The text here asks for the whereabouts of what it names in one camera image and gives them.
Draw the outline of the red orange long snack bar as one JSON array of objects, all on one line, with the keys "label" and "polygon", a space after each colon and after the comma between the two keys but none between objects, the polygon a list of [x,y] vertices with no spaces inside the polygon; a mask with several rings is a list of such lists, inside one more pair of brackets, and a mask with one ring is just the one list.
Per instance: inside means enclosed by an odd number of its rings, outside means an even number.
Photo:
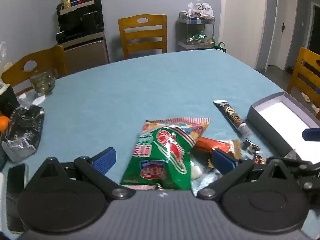
[{"label": "red orange long snack bar", "polygon": [[233,157],[236,160],[242,158],[240,150],[240,141],[238,139],[234,140],[213,140],[205,137],[201,137],[196,143],[194,150],[198,150],[207,155],[206,166],[209,168],[214,168],[214,165],[211,161],[212,151],[215,149],[222,150],[228,156]]}]

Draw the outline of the long dark cartoon snack tube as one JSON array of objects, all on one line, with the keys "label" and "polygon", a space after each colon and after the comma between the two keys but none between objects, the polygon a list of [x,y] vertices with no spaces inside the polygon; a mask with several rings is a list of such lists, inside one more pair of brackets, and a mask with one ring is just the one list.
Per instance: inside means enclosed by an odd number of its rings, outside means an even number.
[{"label": "long dark cartoon snack tube", "polygon": [[226,100],[214,100],[213,104],[220,110],[220,112],[231,122],[231,124],[240,133],[240,141],[244,142],[249,138],[251,132],[246,122],[240,117],[238,113],[230,106]]}]

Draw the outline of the green shrimp chips bag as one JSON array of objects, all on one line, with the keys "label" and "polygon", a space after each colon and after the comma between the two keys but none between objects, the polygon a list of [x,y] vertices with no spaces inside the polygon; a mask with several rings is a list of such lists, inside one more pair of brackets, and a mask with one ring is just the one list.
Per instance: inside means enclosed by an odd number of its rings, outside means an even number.
[{"label": "green shrimp chips bag", "polygon": [[120,184],[135,190],[191,189],[190,151],[209,118],[146,120]]}]

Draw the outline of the gold wrapped chocolate candy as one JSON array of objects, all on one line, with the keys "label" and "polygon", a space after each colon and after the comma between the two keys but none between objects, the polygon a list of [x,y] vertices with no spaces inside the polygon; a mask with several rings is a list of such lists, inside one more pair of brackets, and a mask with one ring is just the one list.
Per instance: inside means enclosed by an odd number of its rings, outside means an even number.
[{"label": "gold wrapped chocolate candy", "polygon": [[260,153],[260,147],[248,139],[242,143],[242,149],[247,150],[252,155]]}]

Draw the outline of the right wooden chair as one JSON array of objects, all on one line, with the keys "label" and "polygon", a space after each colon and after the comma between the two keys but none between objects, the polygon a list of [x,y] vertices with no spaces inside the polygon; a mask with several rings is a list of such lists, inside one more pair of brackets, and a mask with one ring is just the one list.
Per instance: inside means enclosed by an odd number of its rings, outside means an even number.
[{"label": "right wooden chair", "polygon": [[318,72],[319,55],[305,47],[301,47],[286,92],[291,94],[293,88],[296,87],[307,95],[316,107],[319,107]]}]

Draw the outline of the wooden chair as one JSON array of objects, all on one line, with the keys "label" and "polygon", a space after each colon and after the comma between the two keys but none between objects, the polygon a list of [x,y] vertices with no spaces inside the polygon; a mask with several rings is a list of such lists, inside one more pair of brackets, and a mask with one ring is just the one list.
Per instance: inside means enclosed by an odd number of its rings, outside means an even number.
[{"label": "wooden chair", "polygon": [[293,88],[296,87],[307,95],[316,107],[319,107],[318,72],[319,55],[305,47],[301,47],[286,92],[291,94]]},{"label": "wooden chair", "polygon": [[167,52],[167,15],[140,14],[118,20],[124,59],[145,50]]},{"label": "wooden chair", "polygon": [[56,45],[24,56],[5,70],[1,78],[14,88],[48,70],[53,70],[57,77],[68,75],[67,56],[63,46]]}]

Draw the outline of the black smartphone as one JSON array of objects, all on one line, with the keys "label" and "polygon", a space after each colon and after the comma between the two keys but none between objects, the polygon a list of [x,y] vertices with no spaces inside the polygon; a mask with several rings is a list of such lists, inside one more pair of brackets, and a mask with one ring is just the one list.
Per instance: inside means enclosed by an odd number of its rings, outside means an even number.
[{"label": "black smartphone", "polygon": [[27,182],[27,164],[20,164],[9,168],[6,192],[6,218],[8,230],[13,234],[22,234],[25,231],[17,212],[17,202]]}]

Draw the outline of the black silver foil bag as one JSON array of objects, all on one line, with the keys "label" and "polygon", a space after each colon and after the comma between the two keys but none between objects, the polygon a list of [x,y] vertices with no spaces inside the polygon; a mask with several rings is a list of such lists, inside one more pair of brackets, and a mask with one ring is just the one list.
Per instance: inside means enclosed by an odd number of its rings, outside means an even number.
[{"label": "black silver foil bag", "polygon": [[10,117],[1,137],[1,147],[13,162],[19,162],[34,154],[40,144],[45,111],[32,105],[18,107]]}]

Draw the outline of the glass bowl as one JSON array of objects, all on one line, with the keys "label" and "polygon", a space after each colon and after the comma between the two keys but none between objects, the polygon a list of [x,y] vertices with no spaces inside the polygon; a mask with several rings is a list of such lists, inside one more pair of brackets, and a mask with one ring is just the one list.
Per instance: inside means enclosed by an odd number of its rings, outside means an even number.
[{"label": "glass bowl", "polygon": [[55,87],[56,73],[55,70],[50,69],[30,77],[29,80],[36,92],[46,95]]}]

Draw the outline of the orange fruit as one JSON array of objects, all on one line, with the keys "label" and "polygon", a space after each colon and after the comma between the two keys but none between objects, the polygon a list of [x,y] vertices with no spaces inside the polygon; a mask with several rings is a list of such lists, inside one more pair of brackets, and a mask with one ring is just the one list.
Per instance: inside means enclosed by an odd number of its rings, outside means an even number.
[{"label": "orange fruit", "polygon": [[5,133],[5,130],[10,122],[10,119],[7,116],[0,116],[0,132]]}]

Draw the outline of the beige cabinet under dispenser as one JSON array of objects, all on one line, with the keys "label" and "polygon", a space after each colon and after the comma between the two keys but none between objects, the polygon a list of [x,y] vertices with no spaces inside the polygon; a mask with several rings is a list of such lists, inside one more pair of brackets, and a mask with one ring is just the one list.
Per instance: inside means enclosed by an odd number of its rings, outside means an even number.
[{"label": "beige cabinet under dispenser", "polygon": [[61,44],[66,53],[67,72],[74,74],[109,63],[107,46],[103,37],[92,40],[77,39]]}]

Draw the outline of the left wooden chair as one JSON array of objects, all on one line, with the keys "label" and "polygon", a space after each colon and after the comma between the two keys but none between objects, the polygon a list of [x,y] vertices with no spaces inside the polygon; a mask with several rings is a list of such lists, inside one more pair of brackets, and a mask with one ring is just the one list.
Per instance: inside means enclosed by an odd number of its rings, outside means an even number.
[{"label": "left wooden chair", "polygon": [[68,75],[67,56],[63,46],[56,45],[24,56],[5,70],[1,78],[14,88],[48,70],[53,70],[57,77]]}]

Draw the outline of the green shopping bag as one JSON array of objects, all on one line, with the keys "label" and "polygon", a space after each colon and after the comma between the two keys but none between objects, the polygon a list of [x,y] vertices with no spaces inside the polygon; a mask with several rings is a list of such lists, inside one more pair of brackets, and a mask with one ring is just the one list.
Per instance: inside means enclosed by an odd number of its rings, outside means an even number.
[{"label": "green shopping bag", "polygon": [[224,53],[227,52],[227,50],[226,50],[226,48],[225,48],[225,43],[224,43],[224,42],[220,42],[218,45],[213,46],[213,49],[222,51],[222,52],[224,52]]}]

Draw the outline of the glass shelf cart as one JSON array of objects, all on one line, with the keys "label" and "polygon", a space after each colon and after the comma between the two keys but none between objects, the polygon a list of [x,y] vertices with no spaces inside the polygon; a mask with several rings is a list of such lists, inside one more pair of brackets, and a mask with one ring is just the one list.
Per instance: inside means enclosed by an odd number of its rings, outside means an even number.
[{"label": "glass shelf cart", "polygon": [[182,11],[177,21],[178,51],[212,49],[215,46],[214,18],[190,18]]}]

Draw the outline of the middle wooden chair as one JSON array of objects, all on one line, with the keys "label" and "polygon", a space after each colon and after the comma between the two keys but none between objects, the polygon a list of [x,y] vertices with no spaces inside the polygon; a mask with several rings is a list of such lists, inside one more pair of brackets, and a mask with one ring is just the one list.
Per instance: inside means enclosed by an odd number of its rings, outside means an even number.
[{"label": "middle wooden chair", "polygon": [[145,50],[167,52],[167,15],[140,14],[118,20],[124,59]]}]

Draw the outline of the black water dispenser machine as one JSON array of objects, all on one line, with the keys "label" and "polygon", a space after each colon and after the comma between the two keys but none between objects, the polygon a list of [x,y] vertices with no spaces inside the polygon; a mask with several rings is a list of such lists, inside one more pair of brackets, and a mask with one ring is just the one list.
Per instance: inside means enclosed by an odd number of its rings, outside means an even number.
[{"label": "black water dispenser machine", "polygon": [[68,8],[58,4],[56,12],[60,28],[56,33],[58,44],[104,31],[101,0],[71,0]]}]

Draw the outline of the white Dove plastic bag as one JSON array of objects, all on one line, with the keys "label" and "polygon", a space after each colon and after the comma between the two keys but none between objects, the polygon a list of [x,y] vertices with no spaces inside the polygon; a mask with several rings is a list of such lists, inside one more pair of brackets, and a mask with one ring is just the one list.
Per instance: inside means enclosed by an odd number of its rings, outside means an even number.
[{"label": "white Dove plastic bag", "polygon": [[187,5],[186,14],[190,18],[198,18],[203,20],[215,20],[212,7],[206,0],[196,0]]}]

